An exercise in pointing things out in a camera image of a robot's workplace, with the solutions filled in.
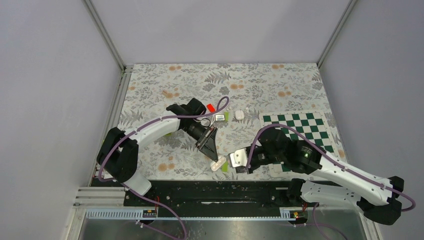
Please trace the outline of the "white oval earbud charging case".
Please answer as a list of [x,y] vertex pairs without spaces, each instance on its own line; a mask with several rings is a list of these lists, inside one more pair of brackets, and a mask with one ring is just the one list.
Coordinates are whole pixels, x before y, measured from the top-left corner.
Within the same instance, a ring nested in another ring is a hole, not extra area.
[[212,161],[210,163],[210,168],[213,172],[217,171],[227,162],[227,158],[225,156],[220,156],[217,161]]

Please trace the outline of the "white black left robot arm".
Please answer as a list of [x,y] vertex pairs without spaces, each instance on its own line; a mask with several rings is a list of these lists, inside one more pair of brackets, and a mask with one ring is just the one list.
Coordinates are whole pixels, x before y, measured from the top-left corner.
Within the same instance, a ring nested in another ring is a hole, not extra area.
[[200,123],[209,116],[207,108],[196,98],[187,104],[172,104],[159,116],[133,130],[110,129],[100,147],[96,161],[100,166],[97,177],[105,182],[103,172],[124,187],[136,192],[136,199],[144,206],[152,204],[155,192],[151,182],[138,171],[138,154],[159,138],[177,131],[184,131],[195,142],[195,147],[206,157],[219,162],[216,146],[217,128]]

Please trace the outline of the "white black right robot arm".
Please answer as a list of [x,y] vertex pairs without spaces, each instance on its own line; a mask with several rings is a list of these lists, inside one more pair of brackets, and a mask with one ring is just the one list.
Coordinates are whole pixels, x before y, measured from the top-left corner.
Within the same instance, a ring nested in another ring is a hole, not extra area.
[[236,150],[231,158],[239,173],[251,174],[262,165],[281,162],[294,173],[333,182],[325,185],[294,178],[287,191],[293,206],[324,204],[351,208],[369,220],[393,225],[401,216],[404,180],[398,176],[380,177],[336,158],[305,137],[290,139],[272,124],[262,128],[251,146]]

